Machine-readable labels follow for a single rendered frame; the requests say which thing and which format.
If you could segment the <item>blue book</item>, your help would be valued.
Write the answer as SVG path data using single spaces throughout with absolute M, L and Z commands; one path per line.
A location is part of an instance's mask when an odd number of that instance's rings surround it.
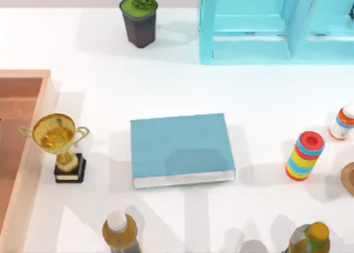
M 222 113 L 131 121 L 135 189 L 234 180 Z

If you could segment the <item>light blue rack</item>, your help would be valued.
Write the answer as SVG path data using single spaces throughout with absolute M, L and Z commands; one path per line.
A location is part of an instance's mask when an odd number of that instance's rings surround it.
M 354 65 L 354 0 L 199 0 L 204 64 Z

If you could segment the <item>potted green plant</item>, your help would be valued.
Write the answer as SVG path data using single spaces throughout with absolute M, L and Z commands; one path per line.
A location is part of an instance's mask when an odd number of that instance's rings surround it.
M 122 0 L 119 8 L 129 42 L 144 48 L 155 41 L 157 0 Z

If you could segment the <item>gold trophy on black base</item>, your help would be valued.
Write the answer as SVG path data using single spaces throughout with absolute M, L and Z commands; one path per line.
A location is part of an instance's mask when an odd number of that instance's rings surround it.
M 32 129 L 20 126 L 18 131 L 33 141 L 45 152 L 56 155 L 54 176 L 57 183 L 82 183 L 86 159 L 71 147 L 90 134 L 87 127 L 76 127 L 71 117 L 52 113 L 39 119 Z

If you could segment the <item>amber bottle with white cap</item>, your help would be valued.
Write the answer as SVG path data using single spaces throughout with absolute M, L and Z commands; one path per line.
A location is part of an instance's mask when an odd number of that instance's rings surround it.
M 134 219 L 120 210 L 109 213 L 102 226 L 102 236 L 111 253 L 141 253 L 137 232 Z

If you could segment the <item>stack of coloured rings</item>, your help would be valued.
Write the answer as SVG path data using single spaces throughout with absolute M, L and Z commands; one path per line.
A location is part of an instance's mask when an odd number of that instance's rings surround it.
M 324 139 L 314 131 L 304 131 L 297 138 L 285 165 L 285 172 L 294 181 L 306 180 L 324 150 Z

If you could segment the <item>grey bottle cap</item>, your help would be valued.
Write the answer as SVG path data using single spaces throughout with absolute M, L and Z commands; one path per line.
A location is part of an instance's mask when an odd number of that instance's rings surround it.
M 240 253 L 268 253 L 264 243 L 259 240 L 245 241 L 240 249 Z

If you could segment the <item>salmon-coloured shallow box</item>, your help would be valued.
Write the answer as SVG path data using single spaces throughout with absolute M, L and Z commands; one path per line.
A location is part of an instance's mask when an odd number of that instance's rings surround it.
M 52 112 L 50 70 L 0 69 L 0 253 L 21 253 L 44 152 L 20 134 Z

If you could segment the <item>white and orange bottle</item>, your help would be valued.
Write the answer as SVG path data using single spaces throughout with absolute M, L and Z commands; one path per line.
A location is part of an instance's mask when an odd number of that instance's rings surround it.
M 345 105 L 336 115 L 329 128 L 330 135 L 336 140 L 345 140 L 354 128 L 354 102 Z

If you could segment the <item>green bottle with yellow cap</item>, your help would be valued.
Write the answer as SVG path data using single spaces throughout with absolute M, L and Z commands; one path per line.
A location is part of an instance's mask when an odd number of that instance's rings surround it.
M 326 224 L 317 221 L 295 229 L 283 253 L 329 253 L 330 231 Z

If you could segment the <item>brown wooden coaster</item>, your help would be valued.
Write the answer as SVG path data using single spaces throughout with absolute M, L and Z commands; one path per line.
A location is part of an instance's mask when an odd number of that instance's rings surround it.
M 341 183 L 354 197 L 354 162 L 348 163 L 341 171 Z

